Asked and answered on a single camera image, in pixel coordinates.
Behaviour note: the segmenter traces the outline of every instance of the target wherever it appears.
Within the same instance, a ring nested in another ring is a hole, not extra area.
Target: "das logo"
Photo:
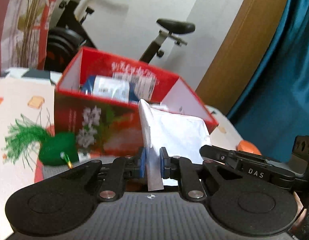
[[[258,172],[258,171],[253,171],[252,168],[249,169],[248,171],[249,174],[252,174],[254,176],[257,176],[259,178],[263,178],[264,173],[263,172]]]

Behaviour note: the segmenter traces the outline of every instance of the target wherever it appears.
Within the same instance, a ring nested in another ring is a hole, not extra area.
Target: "white wall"
[[[95,10],[83,23],[98,49],[139,59],[159,32],[158,18],[186,20],[196,0],[82,0],[76,14],[87,6]],[[51,25],[58,12],[54,12]],[[166,41],[163,58],[151,64],[162,65],[168,58],[173,41]]]
[[[184,39],[187,46],[174,47],[164,68],[181,75],[196,89],[218,52],[243,0],[197,0],[188,21],[196,31]]]

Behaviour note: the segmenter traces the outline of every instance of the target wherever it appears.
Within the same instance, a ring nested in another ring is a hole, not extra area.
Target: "gray ribbed surface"
[[[19,233],[9,240],[248,240],[219,226],[203,205],[190,203],[178,193],[125,193],[115,202],[102,203],[83,225],[53,237],[30,237]],[[255,238],[291,240],[288,234]]]
[[[102,156],[102,157],[99,157],[99,158],[93,158],[91,160],[98,159],[98,160],[101,160],[103,164],[106,164],[106,163],[112,163],[115,158],[117,158],[117,157],[115,157],[115,156]],[[77,167],[77,166],[79,166],[83,163],[89,162],[91,160],[86,160],[84,162],[76,162],[76,163],[73,163],[73,166]],[[68,165],[43,166],[43,168],[42,168],[43,178],[44,179],[50,178],[54,175],[57,175],[57,174],[62,173],[64,171],[67,171],[68,169],[69,169]]]

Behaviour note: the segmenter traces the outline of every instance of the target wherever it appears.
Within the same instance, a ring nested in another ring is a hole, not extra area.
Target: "metal screw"
[[[192,190],[188,192],[189,197],[191,198],[201,198],[204,196],[202,191],[199,190]]]
[[[115,192],[111,191],[111,190],[105,190],[105,191],[101,191],[100,192],[100,197],[102,198],[114,198],[115,197]]]

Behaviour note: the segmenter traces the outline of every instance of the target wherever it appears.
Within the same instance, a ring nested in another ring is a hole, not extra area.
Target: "green toy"
[[[15,164],[22,155],[23,163],[25,159],[30,166],[29,151],[33,149],[35,142],[41,144],[38,158],[43,165],[67,164],[72,168],[72,163],[79,161],[74,133],[61,132],[52,137],[44,128],[30,119],[23,115],[21,118],[22,120],[16,120],[16,124],[9,127],[9,136],[5,138],[6,161]]]

